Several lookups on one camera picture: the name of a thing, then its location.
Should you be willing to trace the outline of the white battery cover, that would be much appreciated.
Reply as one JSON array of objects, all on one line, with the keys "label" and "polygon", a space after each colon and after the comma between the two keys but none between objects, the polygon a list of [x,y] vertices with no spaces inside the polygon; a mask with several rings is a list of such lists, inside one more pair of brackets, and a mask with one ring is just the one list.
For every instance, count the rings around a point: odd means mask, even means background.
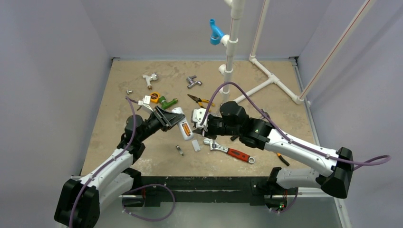
[{"label": "white battery cover", "polygon": [[200,145],[197,140],[192,140],[192,146],[195,152],[199,152],[201,150]]}]

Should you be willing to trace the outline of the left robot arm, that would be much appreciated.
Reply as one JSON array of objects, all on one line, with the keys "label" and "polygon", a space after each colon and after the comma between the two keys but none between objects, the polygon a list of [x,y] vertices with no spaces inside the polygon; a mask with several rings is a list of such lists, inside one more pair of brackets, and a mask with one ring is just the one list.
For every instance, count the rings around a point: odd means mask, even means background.
[{"label": "left robot arm", "polygon": [[119,195],[141,190],[141,173],[131,166],[145,150],[143,141],[185,121],[180,107],[166,111],[157,106],[145,120],[137,114],[129,116],[120,143],[108,159],[86,176],[64,183],[54,220],[69,228],[93,228],[103,209]]}]

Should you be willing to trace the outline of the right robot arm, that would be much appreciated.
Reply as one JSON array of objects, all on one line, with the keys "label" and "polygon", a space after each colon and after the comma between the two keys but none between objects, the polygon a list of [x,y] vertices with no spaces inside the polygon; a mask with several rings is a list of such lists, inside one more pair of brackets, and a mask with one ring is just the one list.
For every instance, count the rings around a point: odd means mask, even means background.
[{"label": "right robot arm", "polygon": [[288,133],[279,133],[272,123],[249,117],[245,109],[233,101],[224,103],[220,114],[220,117],[209,114],[205,121],[198,119],[203,136],[213,139],[218,135],[238,136],[240,142],[250,148],[278,152],[308,166],[295,170],[274,168],[267,180],[270,192],[306,187],[321,189],[335,198],[347,198],[354,169],[350,149],[323,148]]}]

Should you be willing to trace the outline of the white remote control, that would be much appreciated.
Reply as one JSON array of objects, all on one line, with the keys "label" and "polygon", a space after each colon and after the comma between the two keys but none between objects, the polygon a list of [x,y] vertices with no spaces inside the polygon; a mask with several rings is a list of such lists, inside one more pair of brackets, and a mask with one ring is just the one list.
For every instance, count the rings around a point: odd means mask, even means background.
[{"label": "white remote control", "polygon": [[[181,107],[176,107],[176,108],[172,109],[172,112],[176,113],[176,114],[184,114],[183,109]],[[194,137],[193,132],[191,130],[191,127],[190,127],[186,117],[184,117],[182,120],[180,120],[179,123],[177,124],[177,126],[185,141],[189,141]]]}]

